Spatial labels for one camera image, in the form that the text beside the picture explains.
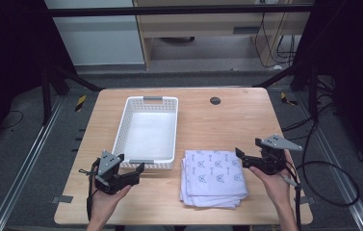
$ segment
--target basket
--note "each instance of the basket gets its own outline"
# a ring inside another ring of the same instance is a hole
[[[120,167],[172,169],[175,155],[178,99],[166,96],[127,98],[113,147],[124,154]]]

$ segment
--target background table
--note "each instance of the background table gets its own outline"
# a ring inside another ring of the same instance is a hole
[[[260,156],[255,138],[282,136],[271,100],[265,89],[126,89],[103,90],[64,190],[71,203],[60,203],[59,224],[88,223],[86,198],[89,182],[79,169],[90,169],[102,150],[112,151],[121,115],[129,96],[175,96],[179,100],[176,153],[172,170],[147,169],[117,206],[108,223],[114,224],[278,224],[276,211],[264,186],[244,169],[249,196],[235,210],[196,208],[179,200],[181,159],[187,149],[231,150]],[[219,105],[210,98],[218,97]],[[292,197],[295,190],[291,187]],[[310,223],[307,204],[300,206],[302,223]]]

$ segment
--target stack of folded fabric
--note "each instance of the stack of folded fabric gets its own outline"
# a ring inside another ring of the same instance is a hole
[[[180,199],[186,205],[234,209],[248,194],[234,152],[187,150],[181,165]]]

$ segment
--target white wall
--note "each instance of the white wall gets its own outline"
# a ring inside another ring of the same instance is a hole
[[[49,9],[133,7],[131,0],[45,0]],[[60,17],[55,24],[74,65],[144,64],[136,18]]]

